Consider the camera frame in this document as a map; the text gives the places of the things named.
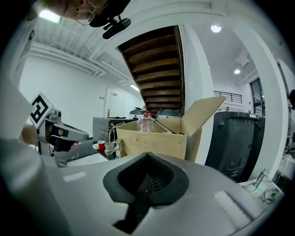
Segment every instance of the ceiling light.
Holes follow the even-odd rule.
[[[57,15],[57,14],[54,14],[53,12],[51,11],[48,11],[48,10],[43,10],[39,13],[39,17],[41,18],[44,18],[46,20],[50,20],[54,23],[59,23],[60,21],[60,16]]]
[[[130,85],[130,87],[132,87],[132,88],[134,88],[136,91],[138,91],[139,92],[139,89],[138,89],[138,87],[137,86],[135,86],[135,85]]]
[[[240,74],[240,70],[239,69],[235,69],[234,73],[237,75],[237,74]]]
[[[214,32],[214,33],[218,33],[221,31],[221,27],[220,26],[217,26],[217,25],[211,25],[211,30]]]

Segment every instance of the window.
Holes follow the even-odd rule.
[[[252,96],[253,96],[254,114],[266,115],[264,93],[263,93],[260,79],[258,78],[254,82],[250,83],[250,85],[251,85]]]

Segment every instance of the sink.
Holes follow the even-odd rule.
[[[83,157],[78,160],[68,161],[67,165],[68,166],[90,165],[90,164],[95,164],[95,163],[100,163],[105,161],[108,161],[108,160],[103,155],[96,153],[87,157]]]

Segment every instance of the door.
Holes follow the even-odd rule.
[[[125,117],[125,93],[114,88],[109,88],[106,100],[107,117]]]

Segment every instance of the plastic bottle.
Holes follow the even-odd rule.
[[[148,115],[149,113],[152,114],[151,112],[147,111],[143,115],[143,117],[137,121],[137,131],[153,132],[153,127],[155,123],[151,120],[150,116]]]

